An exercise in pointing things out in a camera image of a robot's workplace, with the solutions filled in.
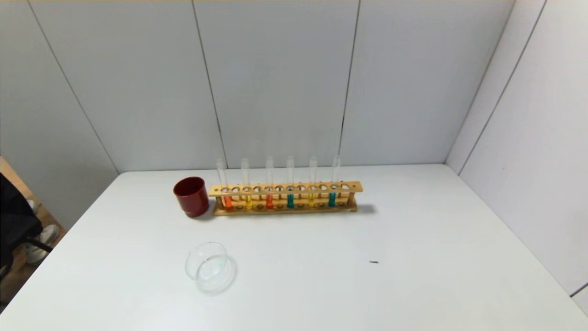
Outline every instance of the test tube rack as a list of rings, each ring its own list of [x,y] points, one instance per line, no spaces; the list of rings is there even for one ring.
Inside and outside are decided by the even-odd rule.
[[[299,214],[299,213],[334,213],[342,211],[357,211],[355,193],[363,192],[362,184],[358,181],[341,181],[335,183],[318,182],[289,184],[274,184],[270,188],[263,184],[251,185],[214,185],[208,195],[216,198],[214,216],[252,215],[252,214]],[[335,205],[329,206],[329,194],[335,193]],[[273,208],[267,208],[267,195],[273,196]],[[287,195],[294,195],[294,208],[288,208]],[[313,201],[309,195],[314,194]],[[246,208],[246,196],[251,196],[253,206]],[[230,197],[231,208],[223,204],[224,197]]]

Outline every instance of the glass test tube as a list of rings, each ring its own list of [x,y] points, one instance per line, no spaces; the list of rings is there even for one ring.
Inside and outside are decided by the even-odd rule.
[[[222,186],[222,191],[223,192],[228,192],[229,191],[229,187],[227,186],[226,183],[226,172],[225,172],[225,162],[220,158],[216,161],[216,170],[219,173],[219,181],[220,184]],[[225,200],[225,208],[227,210],[231,210],[233,209],[233,200],[231,199],[231,197],[224,197]]]
[[[309,170],[310,170],[310,180],[309,180],[309,188],[311,190],[316,190],[316,157],[310,158],[309,163]],[[308,206],[314,207],[315,206],[315,194],[309,193],[308,194]]]
[[[247,158],[241,159],[241,174],[243,175],[243,190],[251,190],[249,187],[249,161]],[[251,196],[245,196],[245,208],[252,209],[253,208],[253,198]]]
[[[294,156],[289,156],[286,160],[288,168],[288,191],[294,190]],[[288,208],[294,208],[294,194],[288,194]]]
[[[341,158],[336,155],[333,158],[333,177],[331,178],[331,188],[336,187],[337,182],[339,181],[339,167],[341,166]],[[329,193],[329,207],[335,206],[335,198],[337,197],[337,193]]]
[[[266,190],[268,191],[273,191],[273,157],[268,156],[268,158],[265,161],[265,169],[266,169],[266,182],[267,182],[267,188]],[[272,194],[267,194],[266,198],[266,207],[268,209],[272,209],[273,208],[273,195]]]

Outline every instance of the white table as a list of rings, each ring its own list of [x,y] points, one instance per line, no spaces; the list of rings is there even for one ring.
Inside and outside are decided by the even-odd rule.
[[[211,208],[189,219],[172,193],[188,176],[218,182],[215,170],[118,177],[0,329],[588,330],[588,317],[444,165],[345,167],[340,177],[365,189],[357,213],[280,217],[212,217]],[[239,171],[229,177],[238,182]],[[238,264],[217,296],[183,270],[188,250],[206,241]]]

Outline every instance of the petri dish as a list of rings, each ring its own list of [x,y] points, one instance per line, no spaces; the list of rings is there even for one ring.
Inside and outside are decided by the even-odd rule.
[[[234,270],[226,249],[219,243],[205,243],[188,252],[186,274],[204,292],[220,292],[230,285]]]

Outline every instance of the red container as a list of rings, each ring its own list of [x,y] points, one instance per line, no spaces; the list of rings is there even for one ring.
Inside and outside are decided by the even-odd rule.
[[[204,179],[188,177],[178,181],[173,187],[180,207],[188,217],[197,217],[208,210],[208,193],[204,186]]]

